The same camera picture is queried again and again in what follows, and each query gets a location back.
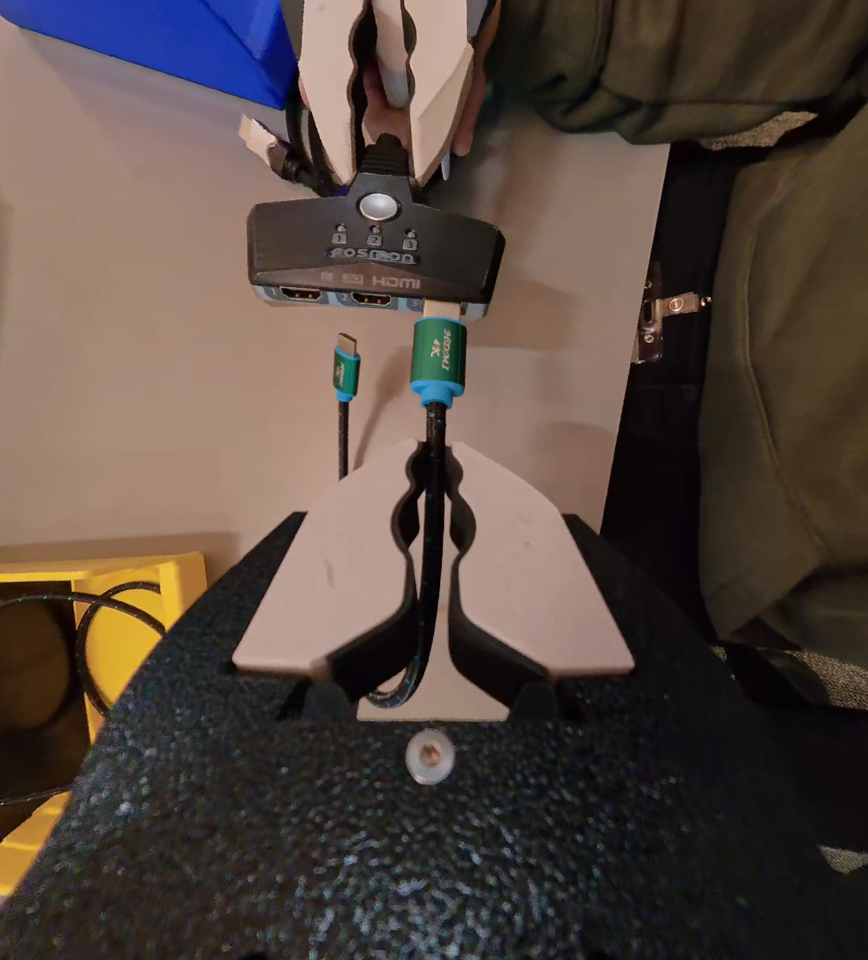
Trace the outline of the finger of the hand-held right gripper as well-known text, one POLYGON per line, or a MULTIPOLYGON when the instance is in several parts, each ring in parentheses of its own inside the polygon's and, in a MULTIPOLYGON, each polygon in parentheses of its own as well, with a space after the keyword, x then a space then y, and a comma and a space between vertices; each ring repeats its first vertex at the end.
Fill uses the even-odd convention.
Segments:
POLYGON ((375 1, 375 57, 391 105, 406 110, 411 170, 427 186, 448 156, 471 86, 475 1, 375 1))
POLYGON ((355 37, 367 10, 367 1, 302 4, 298 67, 308 146, 343 188, 352 184, 357 167, 355 37))

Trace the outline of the green jacket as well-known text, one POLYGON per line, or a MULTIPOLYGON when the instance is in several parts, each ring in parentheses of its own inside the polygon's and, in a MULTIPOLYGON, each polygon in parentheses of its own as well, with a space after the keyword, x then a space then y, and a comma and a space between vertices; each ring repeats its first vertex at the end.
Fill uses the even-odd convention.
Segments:
POLYGON ((868 102, 737 175, 709 333, 709 618, 868 669, 868 102))

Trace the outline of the blue plastic bin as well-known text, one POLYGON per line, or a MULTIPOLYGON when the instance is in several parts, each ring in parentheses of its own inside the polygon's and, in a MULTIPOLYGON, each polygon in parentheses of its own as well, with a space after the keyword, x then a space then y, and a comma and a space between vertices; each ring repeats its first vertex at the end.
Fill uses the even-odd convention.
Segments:
POLYGON ((295 85, 296 54, 277 1, 0 1, 0 16, 279 111, 295 85))

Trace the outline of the grey desk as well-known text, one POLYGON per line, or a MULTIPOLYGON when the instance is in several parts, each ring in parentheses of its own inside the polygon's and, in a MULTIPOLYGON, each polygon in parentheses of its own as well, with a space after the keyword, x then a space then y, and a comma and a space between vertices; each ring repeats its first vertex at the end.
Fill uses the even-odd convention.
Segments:
MULTIPOLYGON (((0 563, 200 551, 219 577, 338 479, 340 331, 351 461, 423 436, 408 317, 251 289, 248 211, 303 192, 247 111, 0 16, 0 563)), ((668 150, 509 108, 470 159, 438 203, 507 247, 449 436, 597 530, 668 150)))

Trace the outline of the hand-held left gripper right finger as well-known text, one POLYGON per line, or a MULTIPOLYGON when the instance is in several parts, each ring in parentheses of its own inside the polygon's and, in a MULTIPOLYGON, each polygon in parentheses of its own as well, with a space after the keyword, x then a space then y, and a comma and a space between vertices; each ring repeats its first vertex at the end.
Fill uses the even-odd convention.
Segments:
POLYGON ((448 455, 453 665, 477 687, 629 674, 634 659, 567 523, 463 442, 448 455))

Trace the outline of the black bin insert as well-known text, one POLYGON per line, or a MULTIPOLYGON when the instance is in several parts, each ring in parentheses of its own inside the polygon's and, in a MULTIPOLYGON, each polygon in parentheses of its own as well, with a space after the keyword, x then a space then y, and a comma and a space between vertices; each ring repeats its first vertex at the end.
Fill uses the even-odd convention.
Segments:
POLYGON ((0 848, 36 849, 91 745, 76 658, 83 572, 0 567, 0 848))

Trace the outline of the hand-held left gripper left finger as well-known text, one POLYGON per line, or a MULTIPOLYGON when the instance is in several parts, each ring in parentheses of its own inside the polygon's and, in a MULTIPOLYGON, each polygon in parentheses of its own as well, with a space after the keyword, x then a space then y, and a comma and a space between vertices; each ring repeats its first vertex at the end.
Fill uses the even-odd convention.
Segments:
POLYGON ((252 675, 382 685, 416 654, 414 464, 404 439, 323 493, 302 519, 232 662, 252 675))

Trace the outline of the black video switch box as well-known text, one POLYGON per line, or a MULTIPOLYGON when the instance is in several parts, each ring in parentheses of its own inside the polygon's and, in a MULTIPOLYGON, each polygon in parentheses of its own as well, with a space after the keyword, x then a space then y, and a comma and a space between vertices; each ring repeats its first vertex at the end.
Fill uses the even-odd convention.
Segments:
POLYGON ((421 314, 428 302, 483 317, 506 241, 500 229, 418 198, 407 176, 362 173, 342 196, 256 205, 248 214, 248 280, 284 306, 421 314))

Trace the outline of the person's right hand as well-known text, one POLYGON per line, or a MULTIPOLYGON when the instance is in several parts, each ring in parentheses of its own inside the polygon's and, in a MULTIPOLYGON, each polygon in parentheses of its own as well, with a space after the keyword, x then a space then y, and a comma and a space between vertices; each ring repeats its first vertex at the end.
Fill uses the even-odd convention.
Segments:
MULTIPOLYGON (((487 92, 486 60, 488 52, 496 38, 496 23, 488 23, 476 39, 474 46, 473 70, 458 126, 455 130, 451 151, 458 157, 469 154, 476 132, 477 118, 485 101, 487 92)), ((367 106, 364 116, 364 128, 373 140, 384 134, 396 136, 404 145, 408 145, 409 121, 404 108, 391 105, 383 88, 381 75, 376 61, 371 60, 363 74, 367 106)))

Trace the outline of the dark cloth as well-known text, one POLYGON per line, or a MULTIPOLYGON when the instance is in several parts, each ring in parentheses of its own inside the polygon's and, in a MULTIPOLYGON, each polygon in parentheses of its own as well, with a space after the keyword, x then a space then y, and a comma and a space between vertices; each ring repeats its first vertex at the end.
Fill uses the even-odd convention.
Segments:
MULTIPOLYGON (((711 296, 736 173, 722 154, 668 155, 653 247, 662 296, 711 296)), ((621 551, 713 641, 699 581, 699 418, 712 306, 663 324, 663 355, 630 367, 601 522, 621 551)))

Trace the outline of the metal badge clip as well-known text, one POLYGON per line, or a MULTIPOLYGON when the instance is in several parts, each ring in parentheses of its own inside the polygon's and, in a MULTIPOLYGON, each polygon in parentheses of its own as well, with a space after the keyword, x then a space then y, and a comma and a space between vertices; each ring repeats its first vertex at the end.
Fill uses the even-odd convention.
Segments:
POLYGON ((664 296, 660 262, 653 260, 647 272, 637 317, 631 364, 655 363, 663 355, 663 324, 672 317, 696 314, 712 305, 710 295, 696 292, 664 296))

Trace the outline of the yellow plastic bin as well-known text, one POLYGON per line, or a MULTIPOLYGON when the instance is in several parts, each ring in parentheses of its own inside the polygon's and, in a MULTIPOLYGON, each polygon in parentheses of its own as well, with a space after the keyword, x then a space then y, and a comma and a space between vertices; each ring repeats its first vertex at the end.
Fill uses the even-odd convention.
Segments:
MULTIPOLYGON (((83 572, 83 585, 72 590, 69 598, 84 606, 79 614, 75 650, 91 722, 91 749, 107 711, 133 674, 165 632, 206 590, 206 568, 200 553, 39 560, 2 563, 0 568, 22 566, 25 570, 42 570, 44 566, 59 564, 64 564, 66 570, 83 572)), ((63 805, 57 808, 51 830, 44 835, 40 846, 15 852, 0 847, 0 896, 10 893, 30 868, 71 789, 62 793, 63 805)))

